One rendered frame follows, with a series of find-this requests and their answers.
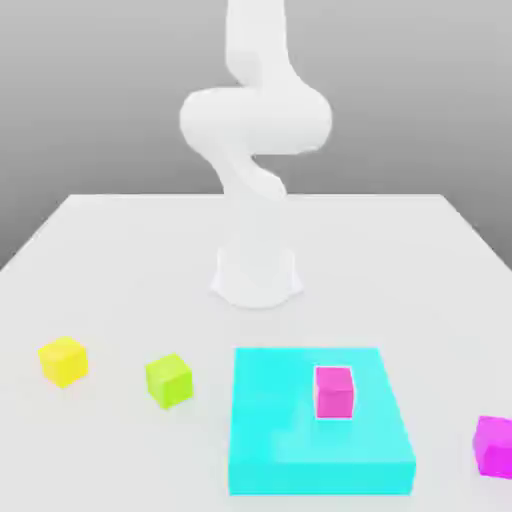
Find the small lime green cube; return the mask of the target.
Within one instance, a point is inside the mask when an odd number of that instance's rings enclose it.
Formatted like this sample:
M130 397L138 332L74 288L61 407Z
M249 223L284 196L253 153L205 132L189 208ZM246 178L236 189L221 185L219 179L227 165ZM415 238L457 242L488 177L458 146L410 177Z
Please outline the small lime green cube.
M148 392L161 408L169 409L193 396L192 371L178 354L150 362L145 370Z

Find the small pink cube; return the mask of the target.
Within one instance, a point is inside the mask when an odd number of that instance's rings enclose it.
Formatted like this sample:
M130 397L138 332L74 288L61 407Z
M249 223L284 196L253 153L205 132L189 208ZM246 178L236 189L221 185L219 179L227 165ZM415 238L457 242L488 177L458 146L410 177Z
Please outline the small pink cube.
M349 420L353 417L355 385L347 366L316 366L314 407L317 419Z

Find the small yellow cube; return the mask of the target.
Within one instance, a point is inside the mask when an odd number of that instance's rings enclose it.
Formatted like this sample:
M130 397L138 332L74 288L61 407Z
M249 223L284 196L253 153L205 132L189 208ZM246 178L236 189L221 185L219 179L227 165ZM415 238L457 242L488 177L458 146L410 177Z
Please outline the small yellow cube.
M65 388L88 373L86 348L75 339L64 336L38 349L44 376Z

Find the small magenta cube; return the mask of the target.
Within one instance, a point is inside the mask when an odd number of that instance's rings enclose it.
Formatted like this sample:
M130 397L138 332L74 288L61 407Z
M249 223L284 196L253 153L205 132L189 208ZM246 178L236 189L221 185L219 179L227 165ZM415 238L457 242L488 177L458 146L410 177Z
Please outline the small magenta cube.
M472 446L481 475L512 480L512 419L480 416Z

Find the large cyan box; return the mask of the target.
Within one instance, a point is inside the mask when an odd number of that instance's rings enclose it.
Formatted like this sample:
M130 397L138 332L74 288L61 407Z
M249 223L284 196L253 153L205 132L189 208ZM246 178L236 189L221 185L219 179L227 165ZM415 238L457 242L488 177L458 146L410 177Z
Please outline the large cyan box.
M316 418L317 366L351 369L352 418ZM415 454L378 349L236 349L230 495L408 495L415 474Z

